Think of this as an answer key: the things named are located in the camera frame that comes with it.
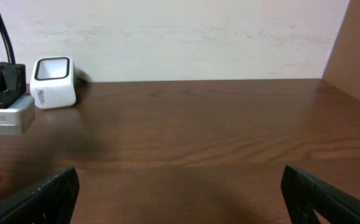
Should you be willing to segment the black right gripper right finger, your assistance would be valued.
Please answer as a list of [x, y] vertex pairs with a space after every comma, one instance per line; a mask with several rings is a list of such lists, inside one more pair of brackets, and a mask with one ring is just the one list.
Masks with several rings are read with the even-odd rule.
[[319, 223], [318, 213], [330, 223], [360, 224], [360, 200], [298, 167], [285, 166], [280, 188], [293, 224]]

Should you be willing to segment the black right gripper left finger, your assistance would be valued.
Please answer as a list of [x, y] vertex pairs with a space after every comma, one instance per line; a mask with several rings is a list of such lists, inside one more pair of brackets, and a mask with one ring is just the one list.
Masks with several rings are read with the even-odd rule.
[[0, 201], [0, 224], [70, 223], [79, 191], [76, 169], [67, 167]]

